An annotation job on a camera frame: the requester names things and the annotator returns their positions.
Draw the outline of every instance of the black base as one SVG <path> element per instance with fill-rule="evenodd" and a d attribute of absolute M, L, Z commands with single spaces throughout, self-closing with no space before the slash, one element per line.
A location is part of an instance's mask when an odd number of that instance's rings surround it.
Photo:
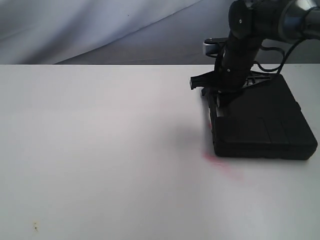
<path fill-rule="evenodd" d="M 207 96 L 218 156 L 307 160 L 317 149 L 317 140 L 281 75 L 248 87 L 231 100 L 230 93 Z"/>

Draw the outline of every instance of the gray backdrop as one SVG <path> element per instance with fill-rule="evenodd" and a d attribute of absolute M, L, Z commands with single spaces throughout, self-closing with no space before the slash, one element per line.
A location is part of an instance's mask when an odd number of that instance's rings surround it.
<path fill-rule="evenodd" d="M 234 0 L 202 0 L 159 22 L 88 53 L 60 64 L 126 65 L 126 64 L 212 64 L 202 55 L 202 43 L 207 38 L 228 36 L 228 11 Z M 265 46 L 290 45 L 266 40 Z M 292 53 L 288 63 L 320 63 L 320 42 L 309 40 Z M 261 63 L 279 63 L 277 52 L 259 52 Z"/>

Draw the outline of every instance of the wrinkled fabric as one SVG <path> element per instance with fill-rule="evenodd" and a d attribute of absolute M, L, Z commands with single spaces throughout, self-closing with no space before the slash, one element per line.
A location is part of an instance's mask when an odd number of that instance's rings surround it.
<path fill-rule="evenodd" d="M 54 64 L 200 0 L 0 0 L 0 64 Z"/>

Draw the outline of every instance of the red mark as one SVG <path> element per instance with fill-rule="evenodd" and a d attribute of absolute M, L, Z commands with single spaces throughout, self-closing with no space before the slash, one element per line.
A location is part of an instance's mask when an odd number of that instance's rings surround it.
<path fill-rule="evenodd" d="M 204 153 L 203 157 L 205 159 L 209 160 L 215 166 L 219 166 L 224 171 L 224 173 L 226 173 L 227 175 L 229 175 L 233 179 L 238 180 L 238 181 L 243 180 L 243 177 L 238 172 L 234 171 L 227 163 L 221 161 L 218 157 L 212 156 L 208 153 Z"/>

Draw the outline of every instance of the white table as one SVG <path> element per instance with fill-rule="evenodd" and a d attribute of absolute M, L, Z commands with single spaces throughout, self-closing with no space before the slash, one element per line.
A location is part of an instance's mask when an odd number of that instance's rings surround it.
<path fill-rule="evenodd" d="M 212 68 L 0 66 L 0 239 L 318 240 L 319 151 L 204 157 Z M 283 75 L 320 140 L 320 64 Z"/>

